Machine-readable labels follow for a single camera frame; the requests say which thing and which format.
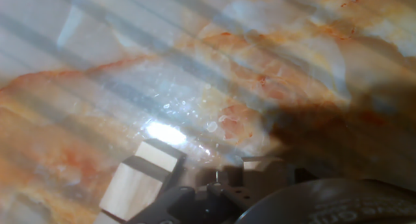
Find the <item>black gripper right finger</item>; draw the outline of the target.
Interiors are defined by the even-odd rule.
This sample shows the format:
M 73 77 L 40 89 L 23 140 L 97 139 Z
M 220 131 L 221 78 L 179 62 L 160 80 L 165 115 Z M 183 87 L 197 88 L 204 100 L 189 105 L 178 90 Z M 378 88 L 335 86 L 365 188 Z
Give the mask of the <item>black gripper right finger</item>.
M 315 180 L 316 176 L 310 173 L 308 170 L 304 168 L 296 168 L 294 170 L 294 181 L 295 182 L 307 182 L 311 180 Z

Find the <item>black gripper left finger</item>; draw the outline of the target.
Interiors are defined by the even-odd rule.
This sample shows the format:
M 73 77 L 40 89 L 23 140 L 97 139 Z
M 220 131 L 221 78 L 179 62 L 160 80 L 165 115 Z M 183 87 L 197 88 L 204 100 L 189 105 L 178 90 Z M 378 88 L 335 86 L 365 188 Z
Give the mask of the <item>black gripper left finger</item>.
M 258 196 L 243 186 L 231 186 L 228 173 L 217 171 L 213 182 L 199 188 L 176 186 L 125 224 L 236 223 Z

